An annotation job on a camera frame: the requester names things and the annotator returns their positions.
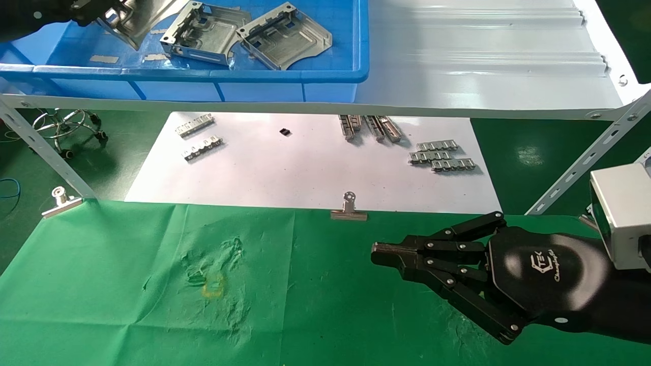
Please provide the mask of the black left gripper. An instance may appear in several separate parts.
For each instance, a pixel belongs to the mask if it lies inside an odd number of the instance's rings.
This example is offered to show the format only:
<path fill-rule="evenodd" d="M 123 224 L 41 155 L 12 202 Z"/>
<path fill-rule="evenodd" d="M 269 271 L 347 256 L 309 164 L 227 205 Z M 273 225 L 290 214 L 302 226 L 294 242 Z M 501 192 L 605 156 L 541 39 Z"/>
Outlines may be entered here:
<path fill-rule="evenodd" d="M 125 1 L 1 1 L 1 42 L 31 35 L 45 25 L 71 19 L 81 27 L 110 24 L 129 13 Z"/>

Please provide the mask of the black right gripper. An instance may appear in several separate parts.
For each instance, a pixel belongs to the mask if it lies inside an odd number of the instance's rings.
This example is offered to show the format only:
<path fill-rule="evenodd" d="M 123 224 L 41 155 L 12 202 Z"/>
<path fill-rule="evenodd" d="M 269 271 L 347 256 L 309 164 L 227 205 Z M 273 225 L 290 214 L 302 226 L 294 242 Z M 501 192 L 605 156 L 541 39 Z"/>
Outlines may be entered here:
<path fill-rule="evenodd" d="M 374 243 L 371 260 L 425 285 L 504 345 L 531 323 L 566 332 L 618 333 L 608 294 L 615 268 L 599 239 L 500 229 L 505 226 L 504 213 L 493 211 L 431 235 Z M 442 254 L 482 252 L 479 239 L 493 233 L 487 243 L 493 285 L 485 253 Z"/>

